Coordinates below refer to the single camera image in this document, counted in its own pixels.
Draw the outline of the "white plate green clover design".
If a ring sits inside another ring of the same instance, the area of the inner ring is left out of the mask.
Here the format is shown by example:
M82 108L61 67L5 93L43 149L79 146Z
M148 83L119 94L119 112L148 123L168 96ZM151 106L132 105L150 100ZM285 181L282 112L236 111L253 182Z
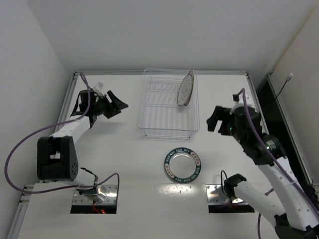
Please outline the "white plate green clover design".
M191 87L191 77L189 76L189 74L187 74L184 77L177 94L177 103L179 106L184 106L184 103L186 102L190 92L190 87Z

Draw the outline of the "white wire dish rack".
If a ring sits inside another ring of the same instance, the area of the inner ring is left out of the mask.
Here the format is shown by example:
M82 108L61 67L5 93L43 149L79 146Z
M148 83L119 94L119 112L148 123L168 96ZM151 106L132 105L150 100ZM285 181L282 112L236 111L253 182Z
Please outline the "white wire dish rack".
M138 129L141 137L190 139L200 129L197 72L188 106L179 106L177 94L190 70L144 70Z

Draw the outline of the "plate with dark green rim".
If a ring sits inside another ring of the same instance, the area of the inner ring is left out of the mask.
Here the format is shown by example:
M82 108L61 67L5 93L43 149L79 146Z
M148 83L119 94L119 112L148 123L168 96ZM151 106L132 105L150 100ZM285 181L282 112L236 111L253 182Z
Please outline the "plate with dark green rim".
M164 171L175 183L190 183L198 178L202 164L195 151L186 147L171 150L165 157Z

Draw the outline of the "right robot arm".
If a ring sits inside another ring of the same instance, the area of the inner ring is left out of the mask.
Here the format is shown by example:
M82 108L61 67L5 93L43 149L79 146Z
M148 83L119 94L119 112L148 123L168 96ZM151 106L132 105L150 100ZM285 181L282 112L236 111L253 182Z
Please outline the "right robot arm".
M280 239L317 239L319 211L301 188L280 141L262 131L261 114L244 105L232 109L216 106L206 121L208 131L214 131L218 121L219 134L232 136L240 144L280 202L272 202L241 174L224 180L222 188L226 196L240 198L251 206L273 226Z

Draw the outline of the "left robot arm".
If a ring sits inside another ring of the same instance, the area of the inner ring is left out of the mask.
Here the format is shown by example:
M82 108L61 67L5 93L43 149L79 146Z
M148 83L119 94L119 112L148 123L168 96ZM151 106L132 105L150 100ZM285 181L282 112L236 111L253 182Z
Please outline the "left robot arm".
M107 195L98 177L78 164L75 144L92 128L98 116L107 119L121 113L128 105L111 91L102 94L99 90L82 90L78 94L70 122L48 137L37 142L37 176L39 180L64 182L75 186L80 195L95 203L103 202Z

